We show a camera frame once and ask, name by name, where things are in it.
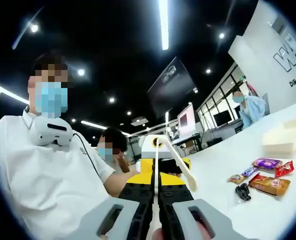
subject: candy wrapper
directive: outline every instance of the candy wrapper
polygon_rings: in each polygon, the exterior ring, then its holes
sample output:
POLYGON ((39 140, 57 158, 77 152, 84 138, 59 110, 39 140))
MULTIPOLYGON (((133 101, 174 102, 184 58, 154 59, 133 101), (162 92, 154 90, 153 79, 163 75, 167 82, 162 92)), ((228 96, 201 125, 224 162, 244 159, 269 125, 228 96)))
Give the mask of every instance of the candy wrapper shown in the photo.
POLYGON ((289 180, 261 176, 259 173, 254 176, 249 182, 249 185, 255 189, 259 189, 263 192, 277 196, 284 195, 289 184, 289 180))
POLYGON ((249 177, 251 174, 253 174, 254 172, 257 172, 258 168, 251 166, 249 167, 247 170, 245 170, 241 175, 243 175, 244 177, 249 177))
POLYGON ((235 184, 240 184, 244 179, 245 177, 243 175, 237 174, 237 175, 231 176, 227 181, 235 184))
POLYGON ((291 173, 293 170, 294 170, 293 161, 289 161, 286 164, 284 164, 280 167, 277 167, 276 173, 275 173, 275 178, 285 176, 285 175, 291 173))
POLYGON ((253 166, 262 168, 262 169, 274 169, 274 168, 280 167, 282 164, 283 162, 280 160, 264 158, 264 157, 258 158, 252 163, 253 166))

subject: desk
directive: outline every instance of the desk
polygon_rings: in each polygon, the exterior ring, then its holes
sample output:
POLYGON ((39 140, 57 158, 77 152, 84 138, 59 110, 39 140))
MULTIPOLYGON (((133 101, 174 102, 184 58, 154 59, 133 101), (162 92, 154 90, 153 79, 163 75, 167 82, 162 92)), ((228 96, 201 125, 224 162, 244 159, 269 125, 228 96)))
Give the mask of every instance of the desk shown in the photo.
MULTIPOLYGON (((237 204, 237 185, 227 182, 227 179, 234 174, 241 174, 257 158, 269 157, 262 148, 263 133, 295 118, 296 104, 265 116, 242 132, 189 156, 191 171, 198 184, 198 190, 191 192, 192 196, 195 199, 204 199, 228 216, 234 230, 247 238, 278 239, 289 229, 292 221, 296 220, 296 153, 292 156, 294 171, 282 177, 291 183, 281 197, 250 187, 251 200, 237 204)), ((266 172, 261 174, 273 177, 266 172)), ((243 183, 248 183, 253 176, 254 174, 243 183)))
POLYGON ((175 139, 171 142, 172 145, 175 145, 175 146, 178 146, 178 145, 181 145, 181 144, 184 144, 190 140, 193 140, 194 142, 194 145, 198 147, 198 150, 197 151, 201 151, 202 150, 202 144, 201 144, 201 141, 200 141, 200 135, 199 133, 194 133, 190 136, 186 136, 186 137, 180 137, 178 139, 175 139))

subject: man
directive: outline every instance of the man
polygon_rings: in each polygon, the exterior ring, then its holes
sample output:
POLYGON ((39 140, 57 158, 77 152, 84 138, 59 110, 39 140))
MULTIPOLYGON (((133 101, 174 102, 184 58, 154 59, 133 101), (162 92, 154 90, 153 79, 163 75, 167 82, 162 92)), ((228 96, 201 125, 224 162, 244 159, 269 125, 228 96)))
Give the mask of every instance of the man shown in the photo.
POLYGON ((125 159, 127 138, 115 128, 108 127, 103 131, 97 146, 99 156, 115 170, 115 173, 128 173, 129 166, 125 159))
POLYGON ((266 102, 257 96, 246 96, 239 88, 232 91, 232 99, 240 104, 240 117, 243 121, 243 129, 258 122, 265 116, 266 102))
POLYGON ((59 119, 67 110, 68 79, 60 57, 42 55, 28 79, 29 106, 22 116, 0 120, 0 188, 18 221, 37 239, 73 232, 85 214, 109 195, 117 197, 136 174, 115 174, 76 131, 68 146, 33 143, 37 116, 59 119))

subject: blue surgical mask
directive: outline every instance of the blue surgical mask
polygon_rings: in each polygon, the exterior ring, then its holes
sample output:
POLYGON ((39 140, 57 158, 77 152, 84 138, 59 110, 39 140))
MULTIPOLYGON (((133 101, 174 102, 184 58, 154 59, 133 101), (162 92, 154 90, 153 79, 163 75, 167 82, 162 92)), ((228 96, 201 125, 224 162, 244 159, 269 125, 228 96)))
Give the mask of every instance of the blue surgical mask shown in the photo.
POLYGON ((103 148, 103 147, 98 147, 98 154, 99 156, 107 161, 107 162, 111 162, 113 160, 113 149, 112 148, 103 148))
POLYGON ((68 109, 68 89, 59 81, 36 82, 35 110, 50 119, 59 118, 68 109))
POLYGON ((240 104, 242 103, 242 101, 244 100, 244 96, 232 96, 232 100, 237 103, 240 104))

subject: purple snack packet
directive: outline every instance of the purple snack packet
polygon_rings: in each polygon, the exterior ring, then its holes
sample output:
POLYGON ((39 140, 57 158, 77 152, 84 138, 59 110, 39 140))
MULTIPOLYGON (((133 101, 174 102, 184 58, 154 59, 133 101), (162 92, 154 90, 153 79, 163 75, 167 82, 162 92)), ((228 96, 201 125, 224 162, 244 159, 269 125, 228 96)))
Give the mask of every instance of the purple snack packet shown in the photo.
POLYGON ((252 165, 254 165, 255 167, 262 169, 274 169, 280 167, 282 164, 283 162, 280 160, 264 157, 258 158, 252 163, 252 165))
POLYGON ((258 168, 257 167, 254 167, 254 166, 251 166, 251 167, 247 168, 246 171, 244 171, 242 173, 242 175, 244 177, 249 177, 251 174, 253 174, 256 171, 258 171, 258 168))

